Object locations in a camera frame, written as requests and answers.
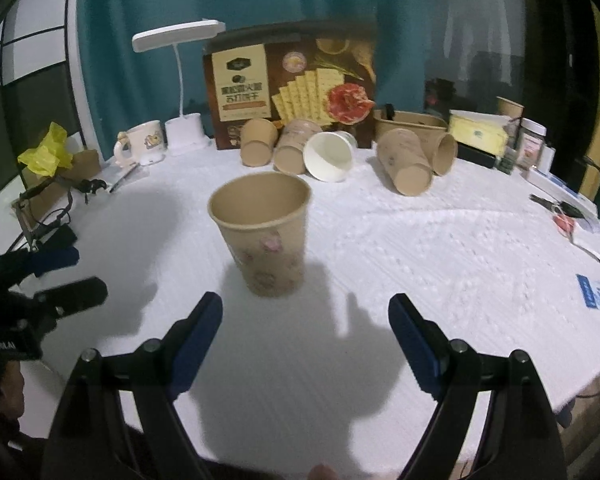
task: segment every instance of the person's finger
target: person's finger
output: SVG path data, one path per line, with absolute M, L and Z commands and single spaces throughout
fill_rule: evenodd
M 309 471 L 309 476 L 306 480 L 340 480 L 340 477 L 328 465 L 318 464 Z
M 24 413 L 24 377 L 20 362 L 7 362 L 0 379 L 0 413 L 9 420 L 17 420 Z

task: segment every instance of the brown paper cup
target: brown paper cup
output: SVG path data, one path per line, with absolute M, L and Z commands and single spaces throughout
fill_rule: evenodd
M 384 110 L 374 110 L 374 118 L 376 119 L 376 142 L 379 142 L 385 133 L 395 128 L 405 128 L 416 134 L 446 132 L 448 128 L 448 124 L 440 118 L 415 112 L 396 112 L 394 120 L 389 121 Z
M 209 199 L 209 215 L 254 294 L 282 296 L 302 283 L 310 198 L 300 178 L 266 171 L 232 180 Z
M 522 112 L 525 111 L 525 107 L 513 101 L 509 101 L 504 97 L 497 97 L 498 99 L 498 115 L 508 115 L 512 119 L 522 117 Z
M 266 119 L 250 119 L 240 131 L 240 158 L 245 166 L 256 168 L 271 161 L 278 130 Z
M 376 149 L 380 163 L 400 193 L 416 196 L 429 189 L 433 179 L 431 167 L 415 133 L 394 128 L 382 136 Z
M 437 175 L 446 175 L 458 156 L 458 143 L 448 132 L 425 130 L 414 132 L 420 139 L 420 147 L 431 169 Z
M 306 119 L 294 119 L 282 130 L 273 155 L 273 164 L 282 173 L 299 175 L 306 171 L 302 150 L 307 141 L 322 127 Z

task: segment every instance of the yellow plastic bag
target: yellow plastic bag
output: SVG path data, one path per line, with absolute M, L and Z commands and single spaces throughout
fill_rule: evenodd
M 49 131 L 37 148 L 29 148 L 18 156 L 18 162 L 27 165 L 29 171 L 42 176 L 54 176 L 56 169 L 71 168 L 74 156 L 65 147 L 66 130 L 56 123 L 49 125 Z

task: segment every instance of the mug handle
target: mug handle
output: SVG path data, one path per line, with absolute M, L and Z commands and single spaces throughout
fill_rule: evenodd
M 126 136 L 126 132 L 120 132 L 118 134 L 118 141 L 113 146 L 113 156 L 116 159 L 116 164 L 121 168 L 125 168 L 129 166 L 133 162 L 135 162 L 133 156 L 125 156 L 122 154 L 122 149 L 126 144 L 129 143 L 129 138 Z

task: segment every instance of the red object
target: red object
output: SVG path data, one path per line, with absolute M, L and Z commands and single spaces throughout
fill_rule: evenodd
M 327 113 L 339 123 L 356 124 L 369 115 L 375 104 L 362 86 L 344 83 L 329 90 Z

